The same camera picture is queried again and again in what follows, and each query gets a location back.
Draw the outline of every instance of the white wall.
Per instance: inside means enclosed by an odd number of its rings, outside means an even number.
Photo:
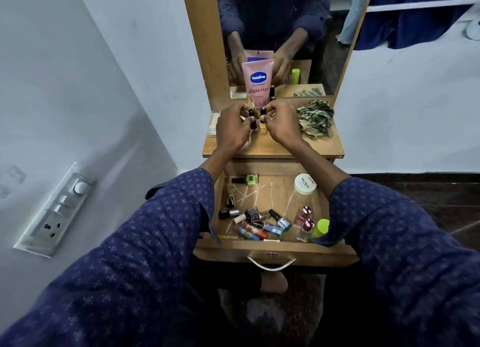
[[[82,0],[0,0],[0,32],[1,332],[177,168]],[[74,161],[99,183],[57,255],[14,250]]]
[[[459,20],[437,41],[354,51],[335,122],[348,173],[480,172],[480,42]]]
[[[179,172],[198,167],[210,105],[184,0],[84,0]]]

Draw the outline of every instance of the black baseboard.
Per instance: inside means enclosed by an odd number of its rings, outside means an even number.
[[[375,183],[480,183],[480,173],[369,173],[351,176]]]

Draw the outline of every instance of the open drawer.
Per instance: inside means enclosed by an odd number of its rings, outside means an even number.
[[[235,208],[240,208],[242,212],[254,206],[259,211],[273,209],[292,222],[297,210],[308,205],[314,212],[315,221],[329,218],[328,201],[319,190],[311,195],[302,195],[294,190],[295,177],[301,173],[305,173],[305,169],[295,160],[289,159],[258,159],[255,162],[233,160],[229,163],[215,184],[216,207],[212,226],[217,235],[237,237],[237,240],[221,239],[219,245],[209,233],[204,233],[204,239],[198,240],[194,254],[209,261],[254,262],[259,267],[275,264],[279,265],[279,268],[290,264],[344,267],[356,262],[356,253],[344,242],[333,247],[323,247],[298,241],[299,229],[295,226],[284,232],[280,242],[249,241],[238,234],[232,219],[218,218],[219,210],[226,210],[228,186],[232,186],[231,178],[246,174],[258,174],[259,184],[256,187],[234,185]],[[276,224],[273,219],[268,222]]]

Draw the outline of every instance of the vaseline logo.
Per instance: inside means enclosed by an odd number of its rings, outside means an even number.
[[[267,73],[263,71],[256,71],[250,76],[250,82],[252,83],[261,83],[267,80]]]

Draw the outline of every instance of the drawer handle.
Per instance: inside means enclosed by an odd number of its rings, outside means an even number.
[[[291,259],[289,262],[287,262],[285,265],[282,265],[282,266],[279,266],[279,267],[274,267],[274,268],[270,268],[270,267],[266,267],[266,266],[263,266],[261,264],[259,264],[258,262],[256,262],[254,259],[252,259],[250,256],[247,256],[247,259],[249,259],[251,262],[253,262],[255,265],[257,265],[258,267],[260,267],[261,269],[265,270],[265,271],[282,271],[283,269],[285,269],[287,266],[290,266],[292,265],[295,261],[297,261],[297,259]]]

